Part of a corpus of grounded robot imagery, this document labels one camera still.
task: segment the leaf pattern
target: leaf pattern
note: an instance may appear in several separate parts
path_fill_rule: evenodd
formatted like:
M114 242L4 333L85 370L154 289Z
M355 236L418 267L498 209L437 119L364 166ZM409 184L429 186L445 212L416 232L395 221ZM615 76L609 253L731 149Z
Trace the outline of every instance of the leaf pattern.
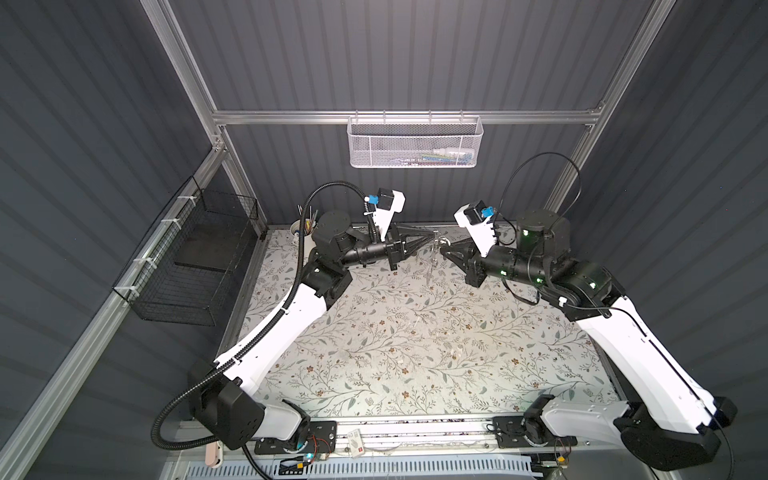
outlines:
M441 233L467 237L457 227ZM292 240L288 230L270 233L240 338L290 289ZM350 268L344 297L296 339L260 391L314 416L522 411L541 393L617 399L590 337L559 310L518 302L492 277L473 288L437 260L429 281L430 247L395 272L386 260ZM535 298L531 287L510 287Z

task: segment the gray wall panel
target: gray wall panel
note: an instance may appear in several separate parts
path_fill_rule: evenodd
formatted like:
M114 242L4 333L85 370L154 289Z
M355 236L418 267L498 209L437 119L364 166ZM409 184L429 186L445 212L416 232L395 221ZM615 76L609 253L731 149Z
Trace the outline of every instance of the gray wall panel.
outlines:
M231 125L233 142L271 223L292 223L296 204L318 185L347 180L375 193L379 187L402 190L406 208L398 221L453 221L462 205L476 199L497 204L512 171L540 151L569 154L584 131L580 125L489 125L478 166L467 169L364 169L349 165L343 126ZM515 178L505 199L510 218L542 207L563 160L543 157ZM348 210L357 221L361 205L343 188L316 197L323 211Z
M693 377L740 409L736 478L764 476L768 8L679 0L584 169L577 254L603 263ZM685 478L719 478L727 449Z
M210 143L138 2L0 4L0 440ZM153 478L148 422L219 329L129 316L28 478Z
M171 2L223 110L592 108L650 0Z

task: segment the white mesh basket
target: white mesh basket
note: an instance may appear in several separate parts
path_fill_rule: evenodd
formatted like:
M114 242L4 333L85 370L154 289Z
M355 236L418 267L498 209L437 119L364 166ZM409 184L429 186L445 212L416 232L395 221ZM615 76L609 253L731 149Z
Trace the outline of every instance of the white mesh basket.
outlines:
M470 168L477 164L482 123L470 116L350 117L346 133L355 168Z

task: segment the robotic arm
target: robotic arm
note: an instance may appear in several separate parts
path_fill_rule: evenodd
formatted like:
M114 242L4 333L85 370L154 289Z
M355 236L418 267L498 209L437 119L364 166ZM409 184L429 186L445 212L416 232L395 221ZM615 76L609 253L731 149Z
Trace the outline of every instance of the robotic arm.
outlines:
M548 210L518 219L516 248L498 245L493 208L481 201L455 218L471 239L441 248L480 286L487 276L532 285L602 347L642 398L606 405L562 402L542 395L520 429L533 444L569 435L623 443L642 462L669 471L711 462L736 406L696 383L648 329L624 288L602 266L570 257L568 220Z
M396 270L399 261L434 239L431 231L390 225L392 215L402 211L405 203L402 192L379 189L378 195L369 195L365 201L375 205L371 214L376 239L381 241L374 242L354 229L347 212L334 210L322 215L312 235L316 247L302 269L301 284L288 310L283 305L289 294L255 329L215 360L218 366L234 360L233 365L216 382L192 394L194 418L228 448L241 448L256 437L278 439L289 450L301 449L309 435L310 417L286 400L265 400L257 394L267 371L296 337L343 295L352 282L348 265L365 266L387 258L390 268ZM267 328L275 318L279 321ZM259 347L238 359L238 352L253 341L258 341ZM190 372L190 385L201 382L212 370L211 365L198 363Z

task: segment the cup with pens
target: cup with pens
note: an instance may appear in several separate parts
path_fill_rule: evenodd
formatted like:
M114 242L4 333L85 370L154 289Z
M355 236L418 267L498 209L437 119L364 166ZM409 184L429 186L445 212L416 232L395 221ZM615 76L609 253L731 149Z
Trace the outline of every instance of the cup with pens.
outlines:
M290 233L293 236L293 244L296 247L299 246L299 228L301 224L301 216L304 213L301 205L296 205L299 211L299 219L293 222L290 226ZM304 261L310 255L310 251L315 247L315 242L312 241L312 232L317 226L317 209L310 207L310 211L307 212L306 220L304 221Z

